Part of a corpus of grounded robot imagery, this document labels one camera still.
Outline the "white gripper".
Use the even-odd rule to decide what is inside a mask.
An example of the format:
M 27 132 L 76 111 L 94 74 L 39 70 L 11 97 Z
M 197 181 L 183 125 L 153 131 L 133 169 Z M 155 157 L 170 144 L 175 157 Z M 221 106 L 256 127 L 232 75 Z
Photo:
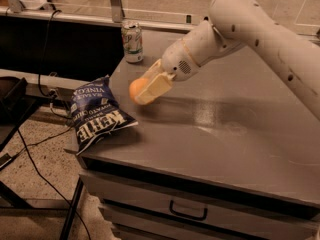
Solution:
M 184 40 L 179 39 L 170 45 L 162 58 L 154 62 L 142 75 L 142 78 L 147 79 L 148 83 L 139 91 L 136 97 L 137 104 L 152 103 L 172 88 L 173 81 L 186 81 L 197 74 L 199 70 L 200 67 L 190 55 Z

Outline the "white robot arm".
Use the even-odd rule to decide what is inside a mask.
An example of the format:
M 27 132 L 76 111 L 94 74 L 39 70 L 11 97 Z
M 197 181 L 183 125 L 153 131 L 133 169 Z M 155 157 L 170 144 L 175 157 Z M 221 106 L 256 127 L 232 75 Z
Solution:
M 147 105 L 208 62 L 250 47 L 316 117 L 320 118 L 320 47 L 271 19 L 256 0 L 212 0 L 209 18 L 170 45 L 129 87 Z

